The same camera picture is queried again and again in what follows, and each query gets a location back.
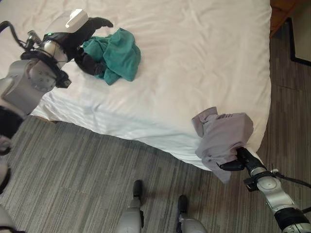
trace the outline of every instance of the gray cloth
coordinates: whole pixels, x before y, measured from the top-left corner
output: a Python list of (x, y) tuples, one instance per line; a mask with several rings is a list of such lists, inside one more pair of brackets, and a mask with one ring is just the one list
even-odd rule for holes
[(223, 182), (231, 172), (217, 164), (236, 160), (237, 148), (244, 146), (253, 133), (253, 122), (246, 113), (217, 114), (216, 107), (208, 108), (192, 119), (197, 134), (202, 137), (195, 154)]

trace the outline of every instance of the wrinkled sheet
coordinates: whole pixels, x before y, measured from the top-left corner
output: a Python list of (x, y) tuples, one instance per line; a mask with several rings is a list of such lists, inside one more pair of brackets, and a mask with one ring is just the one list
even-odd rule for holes
[[(194, 153), (201, 138), (191, 119), (216, 106), (219, 114), (246, 112), (254, 122), (247, 146), (259, 148), (271, 92), (268, 0), (3, 0), (0, 20), (26, 40), (29, 30), (43, 37), (53, 19), (75, 8), (113, 22), (97, 36), (120, 27), (134, 34), (137, 76), (108, 86), (69, 62), (70, 87), (46, 94), (33, 115), (139, 140), (208, 170)], [(3, 78), (22, 49), (8, 29), (0, 44)]]

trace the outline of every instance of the gray striped carpet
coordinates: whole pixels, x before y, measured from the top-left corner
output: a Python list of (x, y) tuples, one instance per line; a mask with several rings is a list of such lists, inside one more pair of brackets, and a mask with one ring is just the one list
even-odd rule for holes
[[(271, 79), (270, 119), (258, 153), (269, 168), (311, 182), (311, 67), (290, 61), (287, 25), (271, 40)], [(243, 185), (246, 171), (223, 185), (143, 143), (35, 117), (14, 145), (6, 157), (14, 175), (1, 203), (29, 233), (113, 232), (136, 179), (145, 184), (144, 233), (175, 232), (181, 194), (209, 233), (280, 232), (260, 193)], [(311, 205), (308, 188), (282, 183), (297, 204)]]

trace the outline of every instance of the green cloth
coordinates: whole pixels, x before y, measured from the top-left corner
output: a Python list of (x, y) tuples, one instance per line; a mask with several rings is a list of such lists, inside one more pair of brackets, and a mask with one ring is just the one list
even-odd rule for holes
[(122, 28), (107, 37), (93, 36), (83, 43), (84, 52), (96, 62), (106, 65), (105, 72), (96, 75), (109, 85), (119, 78), (133, 81), (140, 63), (140, 50), (133, 34)]

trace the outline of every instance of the black wire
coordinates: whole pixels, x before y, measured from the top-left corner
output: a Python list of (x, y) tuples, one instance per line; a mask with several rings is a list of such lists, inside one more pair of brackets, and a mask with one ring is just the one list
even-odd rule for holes
[[(274, 175), (275, 175), (276, 177), (282, 178), (282, 179), (284, 179), (284, 180), (291, 181), (291, 182), (294, 182), (294, 183), (297, 183), (297, 184), (301, 184), (301, 185), (303, 185), (303, 186), (306, 186), (306, 187), (308, 187), (308, 188), (311, 188), (311, 184), (309, 184), (309, 183), (307, 183), (307, 182), (304, 182), (304, 181), (301, 181), (301, 180), (298, 180), (298, 179), (295, 179), (295, 178), (291, 178), (291, 177), (284, 176), (284, 175), (282, 175), (282, 174), (279, 173), (279, 172), (274, 173)], [(306, 214), (306, 213), (308, 213), (308, 212), (310, 212), (310, 211), (311, 211), (311, 207), (302, 210), (302, 212), (303, 212), (304, 214)]]
[(311, 206), (309, 208), (303, 209), (302, 212), (304, 214), (309, 213), (311, 211)]
[(294, 183), (298, 183), (298, 184), (301, 184), (301, 185), (306, 186), (308, 188), (311, 188), (311, 184), (309, 184), (307, 182), (304, 182), (304, 181), (301, 181), (301, 180), (298, 180), (298, 179), (294, 179), (294, 178), (291, 178), (291, 177), (284, 176), (284, 175), (282, 175), (279, 172), (274, 173), (274, 175), (277, 176), (277, 177), (280, 177), (280, 178), (282, 178), (284, 180), (291, 181), (291, 182), (294, 182)]
[(2, 23), (0, 23), (0, 33), (7, 27), (10, 27), (12, 36), (15, 39), (16, 43), (18, 43), (19, 46), (26, 50), (25, 46), (22, 45), (21, 40), (18, 39), (13, 25), (9, 21), (3, 21)]

